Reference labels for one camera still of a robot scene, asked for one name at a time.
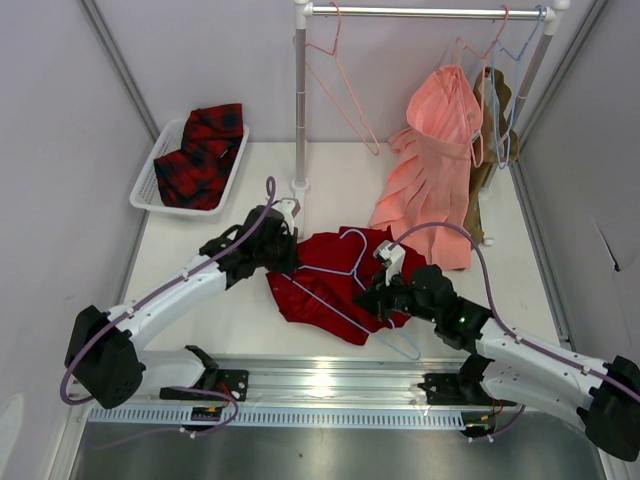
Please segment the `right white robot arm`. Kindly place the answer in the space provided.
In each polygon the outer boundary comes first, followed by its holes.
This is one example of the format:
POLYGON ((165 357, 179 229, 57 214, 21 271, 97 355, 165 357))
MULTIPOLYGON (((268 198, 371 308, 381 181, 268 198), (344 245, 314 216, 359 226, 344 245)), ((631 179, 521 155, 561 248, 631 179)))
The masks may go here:
POLYGON ((639 368, 577 354, 501 323, 496 313, 458 295, 439 267, 410 279, 385 272, 354 297, 380 320, 394 313, 429 321, 447 346, 465 351, 455 391, 466 404, 492 400, 529 407, 584 433, 600 450, 627 462, 639 457, 639 368))

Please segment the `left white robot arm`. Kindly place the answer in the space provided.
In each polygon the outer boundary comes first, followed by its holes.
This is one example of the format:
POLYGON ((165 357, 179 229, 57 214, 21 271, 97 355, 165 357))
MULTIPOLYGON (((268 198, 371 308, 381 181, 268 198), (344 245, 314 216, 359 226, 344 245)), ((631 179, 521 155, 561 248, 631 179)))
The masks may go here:
POLYGON ((201 348, 147 350, 147 345, 200 302, 222 294, 257 270, 292 273, 299 266, 299 203, 291 198, 253 208, 241 225, 208 241, 167 283, 144 297, 106 312, 95 306, 76 317, 64 365, 105 409, 132 397, 157 394, 164 400, 213 399, 222 376, 201 348))

